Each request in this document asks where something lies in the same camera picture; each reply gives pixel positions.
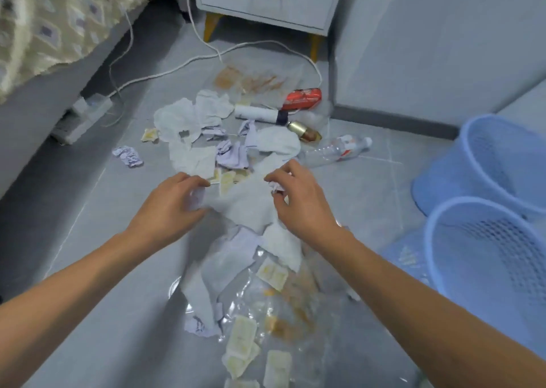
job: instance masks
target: hand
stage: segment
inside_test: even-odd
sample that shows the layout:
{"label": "hand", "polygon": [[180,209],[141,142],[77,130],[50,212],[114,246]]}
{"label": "hand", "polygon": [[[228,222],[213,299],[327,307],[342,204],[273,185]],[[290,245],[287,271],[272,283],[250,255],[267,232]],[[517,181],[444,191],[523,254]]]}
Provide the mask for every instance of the hand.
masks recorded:
{"label": "hand", "polygon": [[273,193],[278,218],[304,242],[313,245],[314,240],[338,228],[322,188],[311,171],[296,160],[290,160],[264,180],[275,181],[284,188],[285,194]]}
{"label": "hand", "polygon": [[150,193],[126,229],[149,243],[154,252],[173,243],[201,220],[208,209],[189,211],[189,193],[210,183],[201,177],[179,172],[167,178]]}

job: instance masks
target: left hand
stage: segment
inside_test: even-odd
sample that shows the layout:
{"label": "left hand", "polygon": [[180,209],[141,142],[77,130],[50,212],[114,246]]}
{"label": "left hand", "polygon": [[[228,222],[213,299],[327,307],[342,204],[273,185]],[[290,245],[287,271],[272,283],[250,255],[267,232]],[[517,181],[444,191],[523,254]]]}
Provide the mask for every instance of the left hand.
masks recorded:
{"label": "left hand", "polygon": [[184,172],[167,178],[150,193],[133,217],[126,232],[140,237],[156,252],[180,239],[201,220],[207,208],[187,209],[189,193],[210,183]]}

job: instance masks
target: water bottle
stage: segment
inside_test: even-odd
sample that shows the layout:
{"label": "water bottle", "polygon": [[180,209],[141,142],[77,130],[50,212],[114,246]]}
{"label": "water bottle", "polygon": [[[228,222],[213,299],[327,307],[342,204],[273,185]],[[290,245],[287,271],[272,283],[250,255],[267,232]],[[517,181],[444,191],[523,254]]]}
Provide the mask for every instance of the water bottle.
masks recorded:
{"label": "water bottle", "polygon": [[302,151],[297,158],[308,168],[356,157],[370,148],[372,139],[360,135],[343,135],[322,140],[315,150]]}

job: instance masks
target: blue basket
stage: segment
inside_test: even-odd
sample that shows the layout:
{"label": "blue basket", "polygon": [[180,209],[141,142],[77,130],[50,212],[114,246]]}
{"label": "blue basket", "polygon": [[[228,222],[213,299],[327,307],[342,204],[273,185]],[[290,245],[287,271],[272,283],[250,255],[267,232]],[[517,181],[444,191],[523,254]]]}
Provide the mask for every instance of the blue basket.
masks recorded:
{"label": "blue basket", "polygon": [[452,198],[381,254],[546,358],[546,242],[514,212]]}
{"label": "blue basket", "polygon": [[448,152],[413,180],[412,195],[429,215],[454,197],[476,196],[529,220],[546,214],[546,141],[496,115],[466,122]]}

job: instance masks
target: power strip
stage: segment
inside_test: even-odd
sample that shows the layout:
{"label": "power strip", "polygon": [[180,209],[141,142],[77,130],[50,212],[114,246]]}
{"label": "power strip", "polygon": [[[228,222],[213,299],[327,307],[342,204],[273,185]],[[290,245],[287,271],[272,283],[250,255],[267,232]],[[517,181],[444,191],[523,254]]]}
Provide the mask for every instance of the power strip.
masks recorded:
{"label": "power strip", "polygon": [[101,116],[103,116],[110,108],[112,101],[109,97],[100,94],[94,94],[87,100],[88,108],[85,109],[85,114],[82,114],[81,102],[78,112],[70,109],[68,113],[61,118],[55,128],[51,131],[51,136],[62,144],[72,145],[80,136],[82,136]]}

